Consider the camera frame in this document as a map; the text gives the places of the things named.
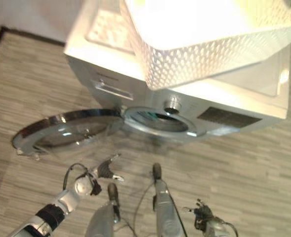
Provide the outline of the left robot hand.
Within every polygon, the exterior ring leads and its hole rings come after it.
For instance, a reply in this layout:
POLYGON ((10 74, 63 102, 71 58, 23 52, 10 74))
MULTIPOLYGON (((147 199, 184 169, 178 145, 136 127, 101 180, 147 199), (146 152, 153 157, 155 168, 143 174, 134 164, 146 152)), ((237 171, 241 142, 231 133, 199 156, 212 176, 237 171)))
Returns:
POLYGON ((124 182, 125 179, 124 177, 115 174, 111 169, 110 169, 110 165, 118 158, 120 158, 122 156, 121 153, 117 153, 114 154, 112 156, 110 156, 109 158, 107 158, 106 160, 104 160, 103 162, 101 162, 96 170, 96 174, 98 176, 98 178, 106 178, 106 179, 112 179, 112 180, 116 180, 119 182, 124 182))

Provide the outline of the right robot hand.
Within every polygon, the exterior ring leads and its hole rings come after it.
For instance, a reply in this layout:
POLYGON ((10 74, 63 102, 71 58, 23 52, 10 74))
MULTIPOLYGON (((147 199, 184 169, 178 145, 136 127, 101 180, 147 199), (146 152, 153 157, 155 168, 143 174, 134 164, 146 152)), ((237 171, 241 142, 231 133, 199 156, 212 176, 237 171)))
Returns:
POLYGON ((212 210, 200 198, 197 199, 195 208, 183 207, 182 209, 195 215, 194 227, 200 231, 205 231, 207 221, 213 219, 212 210))

